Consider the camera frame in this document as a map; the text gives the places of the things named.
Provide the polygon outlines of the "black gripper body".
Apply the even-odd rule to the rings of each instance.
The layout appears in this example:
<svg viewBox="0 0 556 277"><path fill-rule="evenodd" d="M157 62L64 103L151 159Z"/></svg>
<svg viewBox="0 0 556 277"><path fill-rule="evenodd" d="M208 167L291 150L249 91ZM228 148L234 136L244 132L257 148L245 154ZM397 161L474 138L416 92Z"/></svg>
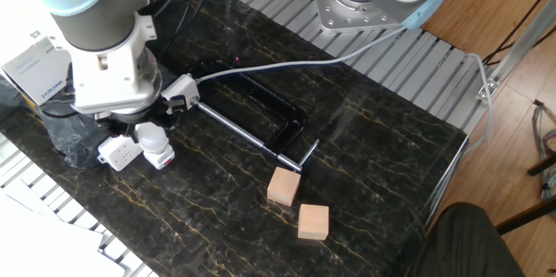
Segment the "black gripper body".
<svg viewBox="0 0 556 277"><path fill-rule="evenodd" d="M151 106L139 112L132 114L123 114L112 112L111 115L119 122L127 124L141 124L152 122L157 126L168 125L168 114L165 106Z"/></svg>

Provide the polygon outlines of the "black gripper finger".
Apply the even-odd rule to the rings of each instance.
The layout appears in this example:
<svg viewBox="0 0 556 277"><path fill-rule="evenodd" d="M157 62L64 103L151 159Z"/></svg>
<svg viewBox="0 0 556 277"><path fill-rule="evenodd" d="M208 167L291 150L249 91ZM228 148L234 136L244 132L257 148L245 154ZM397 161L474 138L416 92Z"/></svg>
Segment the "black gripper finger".
<svg viewBox="0 0 556 277"><path fill-rule="evenodd" d="M185 95L172 96L169 99L163 98L165 115L162 118L162 127L172 129L179 119L179 115L190 109L189 102Z"/></svg>
<svg viewBox="0 0 556 277"><path fill-rule="evenodd" d="M109 131L111 137L124 136L136 141L136 124L127 124L117 121L112 112L95 113L94 120L97 127L105 128Z"/></svg>

